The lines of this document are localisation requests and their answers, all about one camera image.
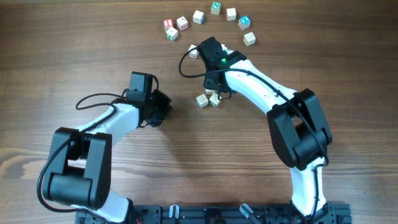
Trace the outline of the wooden block blue side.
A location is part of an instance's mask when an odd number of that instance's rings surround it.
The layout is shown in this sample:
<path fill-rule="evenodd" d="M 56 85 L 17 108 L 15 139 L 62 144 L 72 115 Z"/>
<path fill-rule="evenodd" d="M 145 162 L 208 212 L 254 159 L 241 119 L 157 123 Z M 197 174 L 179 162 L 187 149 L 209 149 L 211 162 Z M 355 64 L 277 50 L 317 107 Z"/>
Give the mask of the wooden block blue side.
<path fill-rule="evenodd" d="M 206 97 L 205 94 L 201 94 L 201 95 L 197 96 L 196 101 L 200 108 L 209 104 L 208 98 Z"/>

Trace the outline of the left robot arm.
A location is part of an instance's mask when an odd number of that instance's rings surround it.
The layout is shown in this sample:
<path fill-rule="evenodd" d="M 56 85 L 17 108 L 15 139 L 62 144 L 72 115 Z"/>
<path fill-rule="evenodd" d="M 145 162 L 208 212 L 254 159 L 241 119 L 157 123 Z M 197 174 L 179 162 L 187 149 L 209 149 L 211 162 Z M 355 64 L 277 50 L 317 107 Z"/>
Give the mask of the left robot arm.
<path fill-rule="evenodd" d="M 84 222 L 142 223 L 131 199 L 111 190 L 112 148 L 126 134 L 162 124 L 170 98 L 155 75 L 132 72 L 130 84 L 108 110 L 86 125 L 58 128 L 37 181 L 37 198 L 47 210 L 76 213 Z"/>

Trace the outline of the wooden block red Q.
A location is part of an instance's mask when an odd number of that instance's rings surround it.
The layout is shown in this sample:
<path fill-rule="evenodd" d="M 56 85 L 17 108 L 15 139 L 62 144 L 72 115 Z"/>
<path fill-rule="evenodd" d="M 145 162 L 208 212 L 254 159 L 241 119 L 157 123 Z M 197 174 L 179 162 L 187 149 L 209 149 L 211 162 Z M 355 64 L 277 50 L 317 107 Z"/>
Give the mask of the wooden block red Q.
<path fill-rule="evenodd" d="M 206 95 L 212 95 L 212 94 L 214 94 L 214 93 L 215 93 L 214 90 L 205 89 L 205 94 L 206 94 Z"/>

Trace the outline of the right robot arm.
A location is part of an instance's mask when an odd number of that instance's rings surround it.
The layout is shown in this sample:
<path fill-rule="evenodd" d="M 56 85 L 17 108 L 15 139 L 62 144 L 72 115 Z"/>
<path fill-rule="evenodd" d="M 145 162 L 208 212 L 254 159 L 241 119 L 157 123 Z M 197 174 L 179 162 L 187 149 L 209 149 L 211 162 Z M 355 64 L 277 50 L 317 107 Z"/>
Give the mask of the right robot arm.
<path fill-rule="evenodd" d="M 238 92 L 266 114 L 275 153 L 290 168 L 292 203 L 299 214 L 314 218 L 326 203 L 322 169 L 328 165 L 327 146 L 332 141 L 316 94 L 278 84 L 214 37 L 204 40 L 198 51 L 206 68 L 205 88 Z"/>

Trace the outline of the wooden block yellow side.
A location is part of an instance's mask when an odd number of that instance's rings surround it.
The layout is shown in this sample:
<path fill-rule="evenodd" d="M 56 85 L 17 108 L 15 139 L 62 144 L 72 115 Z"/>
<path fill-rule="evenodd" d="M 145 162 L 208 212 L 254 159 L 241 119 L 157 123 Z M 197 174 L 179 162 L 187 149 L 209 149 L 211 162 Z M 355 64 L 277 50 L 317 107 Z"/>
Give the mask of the wooden block yellow side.
<path fill-rule="evenodd" d="M 221 100 L 218 98 L 217 93 L 213 93 L 209 98 L 209 104 L 211 104 L 214 107 L 218 107 L 220 102 L 221 102 Z"/>

